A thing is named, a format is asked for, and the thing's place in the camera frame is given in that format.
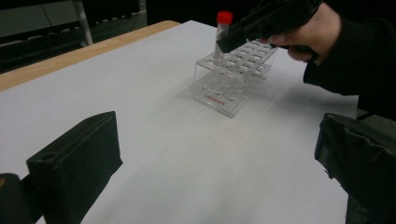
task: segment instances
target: red label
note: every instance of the red label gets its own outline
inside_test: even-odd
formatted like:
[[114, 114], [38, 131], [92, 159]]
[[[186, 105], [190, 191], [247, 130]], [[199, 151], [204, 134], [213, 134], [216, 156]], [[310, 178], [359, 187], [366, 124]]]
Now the red label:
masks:
[[224, 101], [221, 101], [221, 100], [219, 100], [219, 99], [216, 98], [216, 97], [213, 97], [213, 96], [207, 95], [207, 94], [205, 94], [205, 97], [206, 97], [207, 99], [213, 101], [213, 102], [216, 102], [216, 103], [220, 104], [220, 105], [225, 105]]

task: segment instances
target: table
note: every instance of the table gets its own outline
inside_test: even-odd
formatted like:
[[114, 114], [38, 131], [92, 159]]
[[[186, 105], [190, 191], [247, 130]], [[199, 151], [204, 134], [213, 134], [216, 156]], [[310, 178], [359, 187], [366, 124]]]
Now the table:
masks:
[[[216, 28], [163, 25], [172, 28], [2, 75], [0, 171], [24, 177], [38, 150], [114, 110], [124, 164], [83, 223], [345, 223], [347, 194], [314, 150], [323, 114], [355, 117], [357, 97], [304, 84], [305, 64], [279, 49], [269, 77], [230, 119], [186, 91]], [[82, 61], [90, 50], [100, 53]]]

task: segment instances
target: black sleeve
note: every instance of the black sleeve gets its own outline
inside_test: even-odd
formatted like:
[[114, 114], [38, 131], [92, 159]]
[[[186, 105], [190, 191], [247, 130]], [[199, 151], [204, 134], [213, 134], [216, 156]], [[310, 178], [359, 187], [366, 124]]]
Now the black sleeve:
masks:
[[342, 31], [320, 66], [309, 63], [304, 82], [343, 95], [396, 95], [396, 31], [380, 18], [342, 18]]

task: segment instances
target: wooden table edge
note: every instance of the wooden table edge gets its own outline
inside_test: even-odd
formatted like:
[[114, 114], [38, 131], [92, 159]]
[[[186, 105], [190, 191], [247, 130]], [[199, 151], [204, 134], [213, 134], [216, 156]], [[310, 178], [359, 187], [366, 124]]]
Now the wooden table edge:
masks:
[[180, 23], [175, 21], [161, 21], [124, 35], [109, 38], [82, 49], [76, 49], [39, 63], [30, 64], [22, 68], [0, 74], [0, 91], [10, 89], [24, 82], [42, 77], [96, 55], [134, 43], [135, 41], [150, 35], [158, 34], [159, 32], [170, 29], [179, 24]]

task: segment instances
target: test tube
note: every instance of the test tube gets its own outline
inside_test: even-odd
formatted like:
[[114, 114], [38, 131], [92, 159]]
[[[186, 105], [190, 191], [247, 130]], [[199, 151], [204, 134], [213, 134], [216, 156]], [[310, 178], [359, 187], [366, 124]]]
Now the test tube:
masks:
[[[228, 34], [230, 24], [233, 22], [233, 13], [229, 11], [220, 11], [218, 13], [216, 21], [218, 23], [216, 40], [218, 40]], [[213, 52], [214, 64], [219, 65], [219, 63], [222, 61], [222, 57], [223, 57], [223, 53], [219, 45], [216, 43], [215, 51]]]

